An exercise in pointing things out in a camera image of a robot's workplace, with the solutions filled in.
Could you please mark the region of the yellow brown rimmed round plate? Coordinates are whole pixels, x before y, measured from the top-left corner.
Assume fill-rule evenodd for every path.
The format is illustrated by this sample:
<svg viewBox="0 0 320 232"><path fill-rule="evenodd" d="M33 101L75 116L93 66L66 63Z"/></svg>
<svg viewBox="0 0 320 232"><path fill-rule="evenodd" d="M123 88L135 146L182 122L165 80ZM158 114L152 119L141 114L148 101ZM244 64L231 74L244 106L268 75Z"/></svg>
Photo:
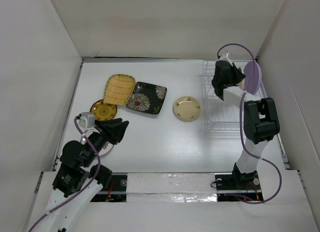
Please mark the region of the yellow brown rimmed round plate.
<svg viewBox="0 0 320 232"><path fill-rule="evenodd" d="M90 112L95 115L97 121L109 121L115 118L118 107L115 104L104 103L104 100L101 99L91 106Z"/></svg>

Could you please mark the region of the purple round plate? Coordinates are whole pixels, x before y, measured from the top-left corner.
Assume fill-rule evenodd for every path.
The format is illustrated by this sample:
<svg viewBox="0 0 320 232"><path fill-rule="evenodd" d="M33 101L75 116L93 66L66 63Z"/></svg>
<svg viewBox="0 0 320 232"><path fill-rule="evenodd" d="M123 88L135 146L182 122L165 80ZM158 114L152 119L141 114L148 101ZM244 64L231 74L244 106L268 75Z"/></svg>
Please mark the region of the purple round plate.
<svg viewBox="0 0 320 232"><path fill-rule="evenodd" d="M243 71L245 75L244 90L255 95L262 83L262 70L256 61L250 61Z"/></svg>

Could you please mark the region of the white plate with red pattern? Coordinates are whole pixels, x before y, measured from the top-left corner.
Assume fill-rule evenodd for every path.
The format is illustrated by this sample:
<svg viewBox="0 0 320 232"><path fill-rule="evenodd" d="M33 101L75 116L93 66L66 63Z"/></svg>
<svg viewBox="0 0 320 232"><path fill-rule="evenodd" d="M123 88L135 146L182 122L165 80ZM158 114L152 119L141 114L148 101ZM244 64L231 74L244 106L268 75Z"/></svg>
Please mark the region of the white plate with red pattern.
<svg viewBox="0 0 320 232"><path fill-rule="evenodd" d="M84 145L86 143L86 140L85 140L85 138L83 136L81 136L79 142L82 145ZM109 143L109 142L107 142L104 145L104 147L101 149L101 151L99 152L99 156L101 158L104 158L104 157L108 156L111 153L111 151L113 150L113 148L114 148L114 145Z"/></svg>

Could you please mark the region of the yellow bamboo pattern tray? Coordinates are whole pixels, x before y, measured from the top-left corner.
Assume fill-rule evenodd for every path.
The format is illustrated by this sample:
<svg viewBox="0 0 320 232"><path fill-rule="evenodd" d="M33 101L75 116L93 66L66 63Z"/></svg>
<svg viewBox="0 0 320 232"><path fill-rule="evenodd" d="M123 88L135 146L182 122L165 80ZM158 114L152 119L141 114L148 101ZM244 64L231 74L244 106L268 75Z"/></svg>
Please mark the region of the yellow bamboo pattern tray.
<svg viewBox="0 0 320 232"><path fill-rule="evenodd" d="M105 85L104 104L126 106L136 85L136 80L128 74L113 74Z"/></svg>

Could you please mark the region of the black square floral plate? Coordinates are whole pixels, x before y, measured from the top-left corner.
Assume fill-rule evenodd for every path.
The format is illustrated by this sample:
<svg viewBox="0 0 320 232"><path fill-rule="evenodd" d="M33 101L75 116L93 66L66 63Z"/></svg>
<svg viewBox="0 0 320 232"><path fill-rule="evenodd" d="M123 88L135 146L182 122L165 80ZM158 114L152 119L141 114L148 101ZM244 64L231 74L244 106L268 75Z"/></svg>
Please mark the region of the black square floral plate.
<svg viewBox="0 0 320 232"><path fill-rule="evenodd" d="M164 104L168 89L164 86L138 81L126 107L152 115L158 115Z"/></svg>

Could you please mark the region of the cream plate with red flowers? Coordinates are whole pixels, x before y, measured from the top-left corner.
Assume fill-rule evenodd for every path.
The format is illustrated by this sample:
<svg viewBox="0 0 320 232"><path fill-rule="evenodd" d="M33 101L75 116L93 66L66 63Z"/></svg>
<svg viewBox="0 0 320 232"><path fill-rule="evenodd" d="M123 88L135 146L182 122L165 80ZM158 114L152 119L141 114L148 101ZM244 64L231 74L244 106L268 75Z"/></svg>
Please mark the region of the cream plate with red flowers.
<svg viewBox="0 0 320 232"><path fill-rule="evenodd" d="M173 112L182 121L190 122L196 120L201 115L201 111L201 103L191 96L179 97L173 103Z"/></svg>

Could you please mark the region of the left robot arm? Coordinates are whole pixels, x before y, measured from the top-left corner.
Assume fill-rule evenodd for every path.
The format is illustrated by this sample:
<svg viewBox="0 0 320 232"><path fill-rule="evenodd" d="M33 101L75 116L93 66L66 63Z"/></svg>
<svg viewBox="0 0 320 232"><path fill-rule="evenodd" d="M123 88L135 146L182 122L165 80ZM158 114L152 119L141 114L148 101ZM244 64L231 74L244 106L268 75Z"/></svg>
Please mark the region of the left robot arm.
<svg viewBox="0 0 320 232"><path fill-rule="evenodd" d="M122 141L129 122L98 121L91 112L80 113L73 122L85 143L71 140L63 146L45 213L30 232L71 232L94 196L112 187L113 172L102 165L99 153L107 143Z"/></svg>

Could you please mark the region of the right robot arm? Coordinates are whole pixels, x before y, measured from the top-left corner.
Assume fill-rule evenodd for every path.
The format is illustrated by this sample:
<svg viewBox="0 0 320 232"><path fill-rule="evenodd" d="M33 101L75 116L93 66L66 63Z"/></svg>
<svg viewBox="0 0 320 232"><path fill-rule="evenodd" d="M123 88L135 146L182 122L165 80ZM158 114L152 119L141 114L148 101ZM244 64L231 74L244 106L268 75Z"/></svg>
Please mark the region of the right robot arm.
<svg viewBox="0 0 320 232"><path fill-rule="evenodd" d="M260 98L240 88L245 74L233 62L218 60L215 63L211 84L215 94L224 102L239 108L242 153L235 162L231 177L221 185L241 190L257 175L257 165L268 142L280 132L275 101Z"/></svg>

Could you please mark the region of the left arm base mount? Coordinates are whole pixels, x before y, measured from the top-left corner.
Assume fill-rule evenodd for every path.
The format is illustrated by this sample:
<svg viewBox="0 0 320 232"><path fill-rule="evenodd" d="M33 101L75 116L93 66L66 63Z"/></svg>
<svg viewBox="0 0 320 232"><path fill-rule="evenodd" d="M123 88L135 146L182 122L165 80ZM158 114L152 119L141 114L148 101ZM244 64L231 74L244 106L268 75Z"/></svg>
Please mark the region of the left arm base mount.
<svg viewBox="0 0 320 232"><path fill-rule="evenodd" d="M127 173L114 173L108 188L103 188L92 199L92 203L122 203L127 201Z"/></svg>

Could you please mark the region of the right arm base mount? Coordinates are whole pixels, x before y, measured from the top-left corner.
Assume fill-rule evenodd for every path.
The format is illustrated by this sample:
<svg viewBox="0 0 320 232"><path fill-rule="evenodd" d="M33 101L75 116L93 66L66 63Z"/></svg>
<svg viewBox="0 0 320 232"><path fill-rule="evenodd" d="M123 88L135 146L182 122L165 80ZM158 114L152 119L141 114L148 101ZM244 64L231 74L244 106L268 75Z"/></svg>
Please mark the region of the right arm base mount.
<svg viewBox="0 0 320 232"><path fill-rule="evenodd" d="M235 184L232 178L231 173L214 175L210 186L216 189L218 202L262 202L264 200L258 175L253 180L240 185Z"/></svg>

